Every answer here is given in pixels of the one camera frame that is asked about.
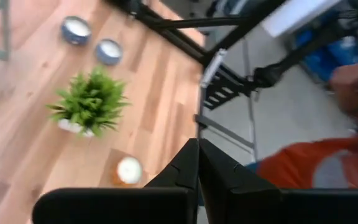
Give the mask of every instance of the potted plant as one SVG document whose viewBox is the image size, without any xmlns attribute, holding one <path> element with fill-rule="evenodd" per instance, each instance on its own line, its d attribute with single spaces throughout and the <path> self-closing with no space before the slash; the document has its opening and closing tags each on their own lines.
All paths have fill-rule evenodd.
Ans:
<svg viewBox="0 0 358 224">
<path fill-rule="evenodd" d="M 105 69 L 96 67 L 86 77 L 80 72 L 70 89 L 58 90 L 62 99 L 54 105 L 51 118 L 60 128 L 84 136 L 101 136 L 106 128 L 116 130 L 122 108 L 128 105 L 123 96 L 125 83 L 107 76 Z"/>
</svg>

